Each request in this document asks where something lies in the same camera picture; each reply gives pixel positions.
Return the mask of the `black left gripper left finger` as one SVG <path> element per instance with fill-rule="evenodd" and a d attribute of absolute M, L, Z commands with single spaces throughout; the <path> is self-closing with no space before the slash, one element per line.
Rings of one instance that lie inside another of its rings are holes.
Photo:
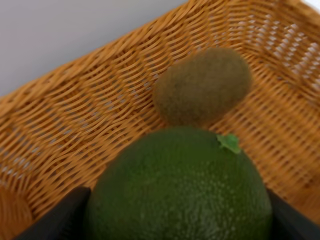
<path fill-rule="evenodd" d="M 91 189 L 80 186 L 66 194 L 51 210 L 15 240 L 82 240 L 85 207 Z"/>

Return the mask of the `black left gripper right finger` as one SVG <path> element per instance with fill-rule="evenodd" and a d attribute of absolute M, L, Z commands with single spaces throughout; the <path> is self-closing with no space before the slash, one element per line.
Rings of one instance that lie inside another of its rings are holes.
<path fill-rule="evenodd" d="M 320 240 L 320 227 L 268 189 L 272 206 L 271 240 Z"/>

